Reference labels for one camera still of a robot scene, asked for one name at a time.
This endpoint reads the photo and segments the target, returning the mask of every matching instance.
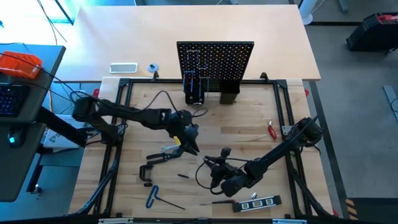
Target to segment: black desk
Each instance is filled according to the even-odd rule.
[[[3,53],[5,50],[38,56],[43,61],[43,69],[55,75],[63,57],[63,53],[65,52],[65,47],[28,44],[0,45],[0,52]],[[40,72],[36,79],[29,81],[27,79],[14,78],[0,74],[0,82],[2,83],[10,83],[18,80],[36,83],[45,88],[49,88],[53,77],[44,72]],[[32,122],[35,121],[46,94],[47,90],[31,85],[29,97],[26,99],[19,117],[0,118],[0,202],[15,201],[21,191],[22,184],[25,181],[26,174],[45,130],[45,124]],[[11,123],[15,122],[29,124],[27,125],[25,143],[20,148],[13,149],[10,148],[7,143],[7,133]]]

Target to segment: black pegboard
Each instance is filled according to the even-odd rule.
[[[192,80],[203,91],[220,92],[222,82],[243,78],[254,42],[177,42],[184,88]]]

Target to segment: keyboard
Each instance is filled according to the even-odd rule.
[[[28,86],[0,83],[0,117],[18,117],[28,93]]]

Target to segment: wooden tabletop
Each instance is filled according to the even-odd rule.
[[[118,83],[118,78],[104,78],[99,97],[114,101]],[[288,84],[294,120],[297,122],[310,116],[307,100],[301,80],[289,80]],[[178,110],[195,110],[185,104],[181,86],[177,84],[134,84],[130,106],[145,107],[159,90],[167,90],[170,93]],[[224,195],[210,194],[208,190],[199,187],[195,182],[195,171],[202,163],[203,156],[219,156],[221,149],[228,146],[232,148],[230,157],[254,159],[262,157],[281,142],[274,92],[271,86],[241,85],[241,93],[233,105],[220,105],[218,100],[219,94],[210,93],[204,105],[209,109],[208,113],[194,119],[194,123],[199,125],[197,137],[199,155],[185,153],[181,158],[155,165],[152,170],[154,184],[160,189],[158,196],[186,210],[161,201],[155,201],[150,209],[146,208],[145,204],[151,188],[144,187],[142,181],[139,180],[139,167],[147,162],[147,155],[159,153],[162,146],[174,145],[175,141],[169,138],[165,130],[154,131],[137,122],[127,122],[129,127],[124,136],[113,214],[123,212],[125,217],[152,218],[283,218],[286,213],[293,214],[284,159],[271,165],[264,178],[253,188],[242,189],[232,197],[237,201],[245,201],[249,200],[254,192],[257,192],[259,198],[280,195],[282,205],[243,213],[233,213],[231,205],[199,205],[227,199]],[[170,102],[165,95],[161,94],[151,107],[170,108]],[[274,121],[277,140],[273,140],[270,136],[253,140],[267,134],[267,124],[271,120]],[[81,208],[97,187],[104,150],[105,146],[102,144],[86,147],[70,212]],[[305,148],[302,160],[309,189],[324,208],[331,212],[330,198],[318,151]],[[242,163],[232,161],[231,164],[240,166]],[[189,179],[177,176],[178,173],[189,176]],[[198,179],[203,185],[210,185],[210,169],[203,167],[198,173]],[[107,193],[108,190],[105,190],[102,209],[105,207]],[[298,198],[300,208],[304,212],[302,194],[299,190]]]
[[[163,78],[181,78],[177,41],[253,41],[245,79],[319,80],[320,74],[296,5],[81,7],[57,77],[100,82],[111,63],[151,63]]]

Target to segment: orange case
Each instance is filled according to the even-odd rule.
[[[35,55],[10,51],[5,51],[3,54],[5,55],[0,55],[0,72],[6,75],[34,79],[42,68],[43,61]]]

